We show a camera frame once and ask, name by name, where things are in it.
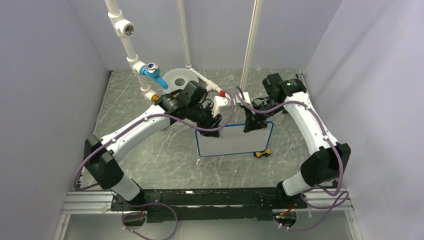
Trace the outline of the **blue framed whiteboard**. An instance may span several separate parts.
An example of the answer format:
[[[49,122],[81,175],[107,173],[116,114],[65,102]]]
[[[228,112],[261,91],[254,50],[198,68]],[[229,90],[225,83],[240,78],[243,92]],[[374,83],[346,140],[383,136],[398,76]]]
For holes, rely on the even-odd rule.
[[[226,155],[263,152],[271,139],[274,123],[267,122],[267,127],[244,132],[245,124],[229,124],[223,127],[219,137],[209,137],[195,130],[197,151],[200,157],[215,157]]]

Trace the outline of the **yellow black eraser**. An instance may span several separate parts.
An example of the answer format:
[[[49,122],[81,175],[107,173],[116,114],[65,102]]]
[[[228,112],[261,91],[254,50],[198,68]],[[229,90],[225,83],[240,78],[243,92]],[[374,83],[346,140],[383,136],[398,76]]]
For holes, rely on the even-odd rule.
[[[266,149],[266,150],[264,150],[264,151],[257,151],[257,152],[254,152],[254,153],[253,153],[253,155],[254,155],[256,158],[269,157],[271,154],[272,154],[272,151],[271,151],[271,149],[270,149],[270,148],[267,148],[267,149]]]

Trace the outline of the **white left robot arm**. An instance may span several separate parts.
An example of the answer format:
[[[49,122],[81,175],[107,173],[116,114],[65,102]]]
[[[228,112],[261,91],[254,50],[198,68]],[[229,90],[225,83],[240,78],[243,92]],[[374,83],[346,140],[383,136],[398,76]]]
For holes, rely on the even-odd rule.
[[[128,153],[144,140],[171,126],[189,120],[207,137],[218,138],[222,115],[213,113],[213,103],[205,103],[208,91],[196,81],[183,89],[159,96],[140,116],[120,129],[97,138],[86,139],[84,168],[103,190],[111,190],[124,199],[131,210],[145,203],[144,190],[119,165]]]

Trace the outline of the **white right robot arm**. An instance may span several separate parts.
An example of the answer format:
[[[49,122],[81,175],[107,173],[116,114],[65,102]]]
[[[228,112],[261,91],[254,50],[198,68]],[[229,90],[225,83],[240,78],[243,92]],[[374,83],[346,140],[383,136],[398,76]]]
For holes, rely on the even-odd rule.
[[[295,196],[325,182],[341,181],[351,148],[347,143],[340,143],[325,126],[298,76],[283,80],[278,73],[273,73],[262,81],[262,85],[267,96],[261,98],[260,103],[247,102],[246,93],[236,88],[236,97],[245,109],[244,132],[263,129],[268,118],[285,112],[295,121],[309,151],[300,170],[277,184],[276,203],[287,208],[295,201]]]

